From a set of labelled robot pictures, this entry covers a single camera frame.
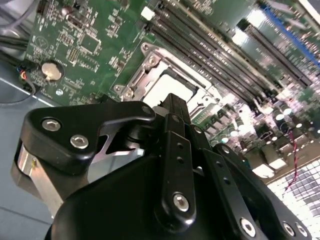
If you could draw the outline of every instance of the microchip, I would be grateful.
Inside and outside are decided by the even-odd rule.
[[[122,18],[117,16],[116,19],[114,20],[114,22],[118,25],[122,25]]]
[[[96,49],[100,46],[100,41],[91,37],[88,34],[85,34],[80,46],[88,52],[94,53]]]

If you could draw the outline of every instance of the black plastic part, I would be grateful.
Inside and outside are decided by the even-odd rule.
[[[170,233],[184,232],[196,219],[191,146],[184,136],[185,123],[182,119],[172,113],[167,114],[164,134],[157,144],[161,158],[161,197],[155,205],[155,216]],[[187,211],[181,211],[174,205],[175,194],[187,199]]]
[[[155,117],[148,105],[138,101],[39,108],[26,115],[20,139],[28,152],[64,173],[74,175],[88,169],[97,154],[99,136],[116,133],[124,125],[151,123]],[[57,120],[61,129],[45,130],[42,122],[46,119]],[[73,147],[70,139],[74,135],[85,136],[88,147]]]
[[[229,150],[229,153],[224,151],[223,146]],[[260,229],[268,239],[311,240],[312,237],[303,223],[247,168],[245,163],[241,160],[236,160],[238,156],[235,152],[224,144],[217,144],[213,147],[213,151],[224,158],[242,197],[246,200],[246,204],[251,210],[251,215],[259,223]],[[295,236],[288,235],[284,228],[284,223],[292,227]],[[296,223],[304,226],[307,237],[299,232]]]
[[[160,195],[159,158],[145,157],[73,194],[54,218],[52,240],[221,240],[219,208],[205,179],[194,175],[195,222],[168,233],[154,214]]]
[[[187,123],[185,101],[170,94],[162,106],[168,110],[165,116],[155,116],[142,102],[42,108],[27,115],[21,141],[43,165],[55,167],[51,167],[57,176],[53,186],[64,186],[64,179],[70,184],[80,176],[66,174],[86,174],[99,135],[125,132],[146,139],[139,131],[151,126],[153,138],[158,138],[143,157],[68,194],[46,238],[250,240],[241,224],[246,219],[257,240],[311,240],[302,222],[236,153],[225,144],[211,148],[204,132]],[[46,118],[59,121],[61,129],[44,130]],[[139,124],[140,130],[133,127]],[[75,134],[86,136],[89,146],[71,146],[70,137]],[[198,167],[203,171],[193,171]],[[187,209],[177,206],[175,194],[187,199]],[[295,236],[286,232],[284,223]],[[307,237],[296,223],[304,227]]]
[[[186,124],[191,124],[187,104],[180,97],[170,93],[160,106],[179,116]]]

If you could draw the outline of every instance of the integrated circuit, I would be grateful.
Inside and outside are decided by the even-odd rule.
[[[79,45],[85,50],[88,51],[89,53],[93,54],[95,53],[98,48],[101,45],[101,41],[97,40],[96,38],[84,34],[83,38],[81,39]]]

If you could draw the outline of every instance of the gray metal surface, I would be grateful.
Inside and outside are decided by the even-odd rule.
[[[14,70],[0,63],[1,77],[14,81]],[[0,81],[0,102],[17,101],[26,94]],[[52,222],[40,200],[18,188],[10,171],[25,114],[45,104],[30,99],[0,108],[0,240],[43,240]]]

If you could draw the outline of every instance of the screw hole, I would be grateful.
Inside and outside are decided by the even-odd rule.
[[[184,149],[184,146],[180,142],[177,145],[180,149]]]
[[[219,161],[216,161],[216,164],[220,167],[220,168],[223,168],[224,166],[221,164],[221,162]]]
[[[223,150],[226,154],[229,154],[229,153],[230,153],[229,149],[228,149],[226,146],[222,146],[222,150]]]
[[[231,182],[229,181],[228,178],[224,177],[223,180],[224,180],[224,182],[225,182],[226,184],[231,185]]]
[[[183,159],[182,157],[180,157],[180,156],[178,156],[176,159],[177,159],[178,162],[181,163],[181,164],[184,164],[184,163],[185,163],[184,159]]]

